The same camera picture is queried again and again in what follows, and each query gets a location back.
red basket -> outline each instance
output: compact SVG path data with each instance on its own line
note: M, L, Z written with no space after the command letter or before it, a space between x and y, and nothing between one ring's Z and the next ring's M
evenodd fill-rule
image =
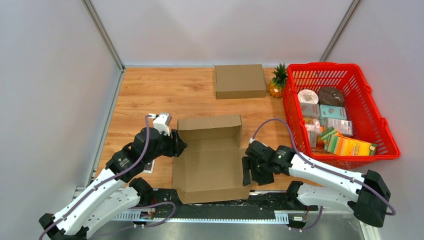
M401 153L371 96L371 87L356 64L312 62L290 64L282 103L285 117L299 151L323 163L342 169L354 169L378 160L392 160ZM336 156L313 153L302 117L298 92L304 89L318 92L321 87L335 87L342 91L347 119L352 121L354 139L377 144L374 156Z

crayola logo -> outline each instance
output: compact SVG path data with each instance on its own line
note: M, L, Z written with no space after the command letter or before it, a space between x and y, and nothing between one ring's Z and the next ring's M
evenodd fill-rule
M359 144L357 142L354 142L352 145L353 145L352 156L358 156Z

gray floor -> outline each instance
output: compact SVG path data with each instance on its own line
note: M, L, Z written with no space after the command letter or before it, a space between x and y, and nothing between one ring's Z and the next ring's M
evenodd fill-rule
M309 216L309 224L316 215ZM98 234L130 226L130 222L111 221ZM318 225L301 233L284 225L167 222L157 227L129 229L90 240L363 240L359 221L351 214L324 214Z

toy pineapple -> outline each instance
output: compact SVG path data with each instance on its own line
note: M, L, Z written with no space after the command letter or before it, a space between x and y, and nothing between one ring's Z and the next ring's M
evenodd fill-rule
M272 96L274 96L275 98L281 98L283 96L283 91L287 83L286 64L280 63L274 69L275 71L272 73L275 74L275 77L273 77L271 82L269 83L268 89Z

yellow crayon box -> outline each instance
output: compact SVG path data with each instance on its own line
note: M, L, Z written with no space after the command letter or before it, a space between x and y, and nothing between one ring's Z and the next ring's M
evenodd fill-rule
M373 156L377 145L350 137L331 135L326 139L324 150L338 156Z

